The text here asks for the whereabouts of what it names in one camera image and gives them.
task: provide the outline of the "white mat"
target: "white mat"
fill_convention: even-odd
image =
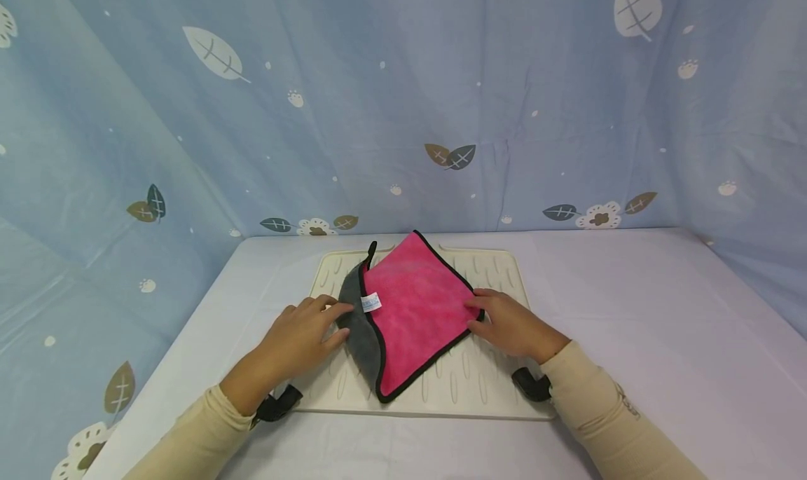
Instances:
[[[371,267],[392,251],[378,250]],[[456,250],[436,251],[473,287],[504,291],[529,308],[516,259],[509,252]],[[319,264],[312,296],[338,296],[342,280],[367,251],[331,252]],[[391,404],[382,405],[359,373],[347,348],[322,369],[293,382],[303,393],[299,411],[371,413],[391,416],[452,416],[467,418],[518,418],[548,420],[554,417],[550,404],[535,404],[516,388],[510,375],[527,365],[540,377],[535,363],[505,356],[486,341],[469,336],[442,356]]]

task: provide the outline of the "white label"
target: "white label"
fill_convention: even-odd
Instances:
[[[381,308],[381,300],[378,299],[378,293],[372,293],[370,296],[361,297],[361,308],[365,312],[372,312]]]

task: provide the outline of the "blue backdrop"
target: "blue backdrop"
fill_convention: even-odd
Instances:
[[[804,1],[0,0],[4,473],[80,479],[244,236],[686,226],[807,335]]]

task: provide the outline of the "black clip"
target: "black clip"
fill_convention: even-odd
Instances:
[[[513,383],[519,388],[521,394],[530,401],[543,402],[552,397],[550,395],[552,383],[547,375],[535,380],[535,377],[532,377],[532,373],[525,366],[524,368],[516,369],[510,378],[513,379]]]
[[[277,399],[272,395],[266,396],[262,404],[257,407],[255,422],[259,420],[265,420],[266,422],[281,420],[302,398],[303,393],[301,391],[298,391],[293,385],[287,385],[286,390]]]

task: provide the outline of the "beige sleeve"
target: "beige sleeve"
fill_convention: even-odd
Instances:
[[[571,342],[541,366],[552,402],[605,480],[691,480],[706,476]]]
[[[177,418],[123,480],[214,480],[249,436],[252,420],[241,416],[216,385]]]

